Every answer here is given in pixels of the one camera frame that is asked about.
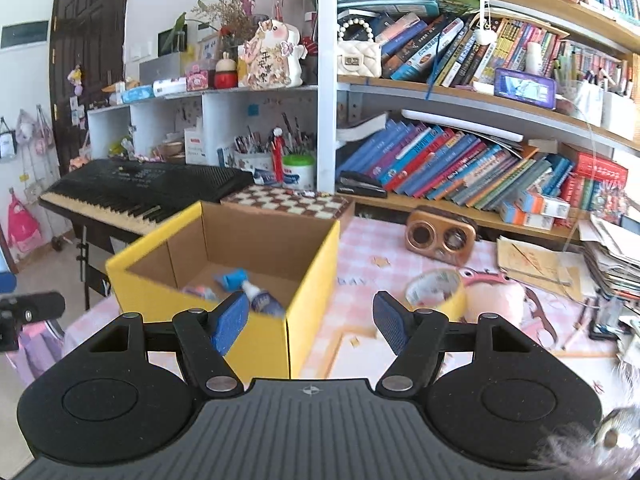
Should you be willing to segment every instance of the metal screw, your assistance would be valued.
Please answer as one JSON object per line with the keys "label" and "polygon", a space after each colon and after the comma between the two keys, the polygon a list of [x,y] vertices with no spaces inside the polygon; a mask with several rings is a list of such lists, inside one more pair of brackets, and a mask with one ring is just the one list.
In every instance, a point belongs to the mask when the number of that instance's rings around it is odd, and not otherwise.
{"label": "metal screw", "polygon": [[236,381],[233,377],[218,375],[216,377],[210,378],[206,382],[206,386],[212,392],[224,393],[234,390],[236,386],[238,386],[238,381]]}
{"label": "metal screw", "polygon": [[382,387],[390,392],[405,392],[414,387],[414,382],[404,375],[389,375],[382,379]]}

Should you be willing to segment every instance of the brown speaker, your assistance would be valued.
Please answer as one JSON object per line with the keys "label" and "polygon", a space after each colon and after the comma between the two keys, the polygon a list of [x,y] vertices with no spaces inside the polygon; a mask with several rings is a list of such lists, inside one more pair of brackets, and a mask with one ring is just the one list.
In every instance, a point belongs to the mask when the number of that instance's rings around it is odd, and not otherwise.
{"label": "brown speaker", "polygon": [[466,264],[476,241],[475,222],[464,216],[420,206],[406,221],[406,248],[457,267]]}

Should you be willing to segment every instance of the roll of tape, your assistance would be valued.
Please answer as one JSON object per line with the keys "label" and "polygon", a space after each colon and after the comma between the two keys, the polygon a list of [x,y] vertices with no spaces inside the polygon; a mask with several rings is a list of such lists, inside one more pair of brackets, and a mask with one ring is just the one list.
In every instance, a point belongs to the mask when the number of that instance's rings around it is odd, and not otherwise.
{"label": "roll of tape", "polygon": [[466,292],[460,274],[453,269],[432,270],[415,278],[405,291],[411,310],[432,308],[449,321],[459,321],[466,312]]}

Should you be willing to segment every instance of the black stapler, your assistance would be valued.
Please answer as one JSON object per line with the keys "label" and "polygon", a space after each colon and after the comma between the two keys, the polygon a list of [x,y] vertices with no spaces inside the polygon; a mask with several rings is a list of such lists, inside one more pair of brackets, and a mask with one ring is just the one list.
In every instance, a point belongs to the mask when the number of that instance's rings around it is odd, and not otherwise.
{"label": "black stapler", "polygon": [[336,182],[335,191],[346,195],[386,198],[386,189],[382,187],[382,184],[375,178],[357,171],[341,172]]}

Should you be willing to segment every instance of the yellow box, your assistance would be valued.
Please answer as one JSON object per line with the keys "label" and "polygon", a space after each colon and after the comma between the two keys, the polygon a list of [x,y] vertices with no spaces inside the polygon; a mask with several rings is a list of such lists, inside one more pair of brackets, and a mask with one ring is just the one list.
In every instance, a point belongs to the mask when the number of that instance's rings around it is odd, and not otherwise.
{"label": "yellow box", "polygon": [[109,259],[106,268],[123,312],[139,312],[146,322],[169,321],[198,306],[212,310],[210,301],[180,290],[204,285],[226,298],[214,277],[245,269],[287,315],[250,312],[226,360],[244,383],[297,378],[334,288],[339,237],[333,220],[196,203]]}

